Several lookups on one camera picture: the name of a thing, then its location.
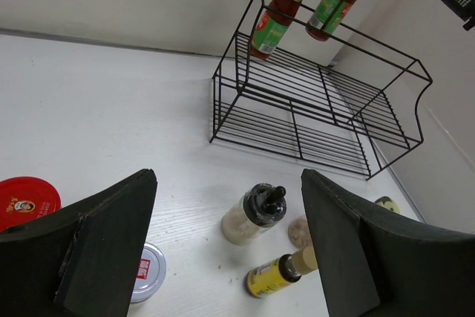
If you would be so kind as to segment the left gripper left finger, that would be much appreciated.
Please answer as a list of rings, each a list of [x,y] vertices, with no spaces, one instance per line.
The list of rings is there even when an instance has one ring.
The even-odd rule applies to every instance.
[[[142,169],[1,232],[1,315],[126,316],[156,192]]]

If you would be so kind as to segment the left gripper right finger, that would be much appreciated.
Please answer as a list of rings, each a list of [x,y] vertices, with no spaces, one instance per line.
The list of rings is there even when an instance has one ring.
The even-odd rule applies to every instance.
[[[474,236],[420,223],[304,169],[301,192],[331,316],[472,316]]]

